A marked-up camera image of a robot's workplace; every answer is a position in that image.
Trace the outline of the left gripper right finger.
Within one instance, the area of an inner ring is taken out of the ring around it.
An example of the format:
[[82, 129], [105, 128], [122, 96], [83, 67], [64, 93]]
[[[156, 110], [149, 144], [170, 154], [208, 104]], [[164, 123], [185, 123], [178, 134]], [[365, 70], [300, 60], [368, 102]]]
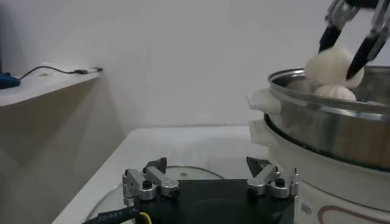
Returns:
[[280, 169], [266, 159], [247, 157], [246, 162], [252, 174], [247, 180], [248, 192], [254, 197], [270, 194], [273, 198], [286, 199], [299, 194], [299, 173], [297, 169]]

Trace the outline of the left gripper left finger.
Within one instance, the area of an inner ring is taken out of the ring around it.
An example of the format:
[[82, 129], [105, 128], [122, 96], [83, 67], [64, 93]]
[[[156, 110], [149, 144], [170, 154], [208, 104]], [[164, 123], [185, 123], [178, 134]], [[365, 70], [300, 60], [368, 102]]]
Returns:
[[177, 198], [180, 194], [179, 182], [166, 176], [167, 158], [149, 161], [139, 171], [127, 169], [122, 175], [122, 191], [124, 201], [139, 199], [151, 201], [159, 195]]

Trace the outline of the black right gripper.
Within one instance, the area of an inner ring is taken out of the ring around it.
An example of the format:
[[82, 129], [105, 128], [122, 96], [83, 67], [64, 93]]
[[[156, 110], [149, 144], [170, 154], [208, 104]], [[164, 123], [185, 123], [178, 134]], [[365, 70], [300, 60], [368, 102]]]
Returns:
[[327, 27], [319, 42], [319, 52], [335, 45], [344, 26], [356, 16], [358, 9], [374, 9], [374, 16], [372, 28], [350, 64], [347, 80], [373, 61], [389, 39], [389, 0], [333, 0], [325, 16]]

